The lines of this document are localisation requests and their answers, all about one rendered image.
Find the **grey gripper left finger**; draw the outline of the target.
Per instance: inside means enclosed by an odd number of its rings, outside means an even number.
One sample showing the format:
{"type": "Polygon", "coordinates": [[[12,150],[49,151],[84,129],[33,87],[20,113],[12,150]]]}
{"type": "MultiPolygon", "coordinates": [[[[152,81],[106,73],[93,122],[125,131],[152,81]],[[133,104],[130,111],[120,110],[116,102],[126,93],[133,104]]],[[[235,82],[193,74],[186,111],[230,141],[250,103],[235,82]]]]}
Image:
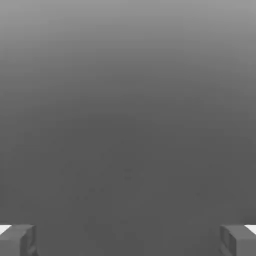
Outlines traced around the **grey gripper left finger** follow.
{"type": "Polygon", "coordinates": [[[38,256],[37,227],[0,224],[0,256],[38,256]]]}

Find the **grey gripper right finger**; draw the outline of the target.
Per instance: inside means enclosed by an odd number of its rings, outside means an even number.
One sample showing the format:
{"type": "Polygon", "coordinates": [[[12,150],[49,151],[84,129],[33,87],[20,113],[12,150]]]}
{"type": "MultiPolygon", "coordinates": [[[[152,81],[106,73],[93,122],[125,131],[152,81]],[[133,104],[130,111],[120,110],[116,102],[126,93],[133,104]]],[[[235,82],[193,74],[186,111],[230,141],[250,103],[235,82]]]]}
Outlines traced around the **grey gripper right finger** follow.
{"type": "Polygon", "coordinates": [[[256,256],[256,224],[221,225],[219,256],[256,256]]]}

